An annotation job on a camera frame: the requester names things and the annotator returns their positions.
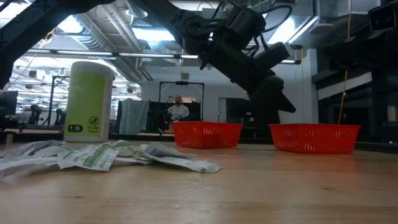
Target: table surface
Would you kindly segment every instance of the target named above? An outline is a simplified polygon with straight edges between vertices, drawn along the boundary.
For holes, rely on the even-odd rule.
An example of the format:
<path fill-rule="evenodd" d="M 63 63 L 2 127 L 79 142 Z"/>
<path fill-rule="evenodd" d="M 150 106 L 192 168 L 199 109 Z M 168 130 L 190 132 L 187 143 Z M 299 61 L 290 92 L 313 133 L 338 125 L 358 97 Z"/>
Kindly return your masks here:
<path fill-rule="evenodd" d="M 177 149 L 223 169 L 47 169 L 0 182 L 0 223 L 398 222 L 397 155 L 305 155 L 265 145 Z"/>

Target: crumpled wipe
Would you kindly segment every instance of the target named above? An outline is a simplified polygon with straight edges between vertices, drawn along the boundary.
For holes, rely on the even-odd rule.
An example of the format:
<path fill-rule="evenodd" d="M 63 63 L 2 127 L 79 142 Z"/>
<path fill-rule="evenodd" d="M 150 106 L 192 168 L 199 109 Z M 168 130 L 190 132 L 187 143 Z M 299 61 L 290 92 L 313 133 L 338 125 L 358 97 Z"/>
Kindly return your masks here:
<path fill-rule="evenodd" d="M 41 166 L 59 166 L 60 169 L 78 166 L 92 170 L 108 171 L 113 161 L 134 164 L 164 163 L 186 167 L 196 172 L 218 172 L 221 167 L 208 161 L 192 161 L 195 154 L 185 154 L 167 148 L 159 142 L 133 146 L 132 142 L 106 142 L 98 146 L 87 145 L 73 150 L 64 142 L 32 142 L 11 150 L 0 159 L 0 179 L 10 175 L 29 174 L 27 169 Z"/>

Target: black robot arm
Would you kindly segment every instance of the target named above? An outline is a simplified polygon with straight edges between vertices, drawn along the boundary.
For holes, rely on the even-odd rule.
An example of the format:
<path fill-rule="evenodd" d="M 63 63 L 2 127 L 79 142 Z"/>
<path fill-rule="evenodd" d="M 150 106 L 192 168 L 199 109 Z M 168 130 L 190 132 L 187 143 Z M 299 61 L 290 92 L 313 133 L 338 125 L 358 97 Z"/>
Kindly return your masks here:
<path fill-rule="evenodd" d="M 67 16 L 113 1 L 34 1 L 0 29 L 0 68 L 3 69 L 0 87 L 9 81 L 14 61 Z M 251 39 L 258 43 L 257 38 L 262 38 L 266 31 L 266 23 L 261 13 L 229 3 L 233 8 L 226 19 L 205 19 L 179 9 L 167 0 L 139 1 L 140 7 L 163 24 L 187 53 L 199 55 L 201 69 L 208 63 L 214 66 L 246 90 L 258 108 L 294 112 L 294 106 L 282 93 L 283 80 L 271 70 L 289 56 L 285 46 L 277 43 L 268 48 L 261 39 L 265 51 L 256 57 L 245 55 L 242 50 Z"/>
<path fill-rule="evenodd" d="M 283 80 L 271 70 L 289 57 L 284 44 L 265 47 L 254 58 L 242 51 L 265 31 L 266 22 L 261 13 L 229 2 L 233 8 L 226 19 L 205 19 L 166 0 L 134 2 L 163 24 L 187 53 L 199 55 L 201 69 L 208 63 L 217 68 L 246 90 L 257 107 L 295 111 L 282 93 Z"/>

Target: label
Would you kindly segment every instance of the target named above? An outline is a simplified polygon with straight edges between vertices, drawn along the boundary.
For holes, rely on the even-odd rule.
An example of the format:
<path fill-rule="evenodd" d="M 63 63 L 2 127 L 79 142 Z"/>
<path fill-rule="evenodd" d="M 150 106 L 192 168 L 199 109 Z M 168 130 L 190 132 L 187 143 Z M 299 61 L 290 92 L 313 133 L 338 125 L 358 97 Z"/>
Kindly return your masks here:
<path fill-rule="evenodd" d="M 101 119 L 106 77 L 76 73 L 70 79 L 65 134 L 101 137 Z"/>

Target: red basket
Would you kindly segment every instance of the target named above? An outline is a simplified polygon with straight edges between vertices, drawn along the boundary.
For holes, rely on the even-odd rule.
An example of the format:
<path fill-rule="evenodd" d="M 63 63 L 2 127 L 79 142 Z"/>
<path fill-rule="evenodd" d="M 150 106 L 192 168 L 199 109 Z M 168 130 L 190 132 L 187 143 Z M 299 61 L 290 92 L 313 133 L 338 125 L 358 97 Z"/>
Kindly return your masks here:
<path fill-rule="evenodd" d="M 337 124 L 272 124 L 277 149 L 300 153 L 351 153 L 360 126 Z"/>
<path fill-rule="evenodd" d="M 241 135 L 241 124 L 204 121 L 173 122 L 175 143 L 197 149 L 235 147 Z"/>

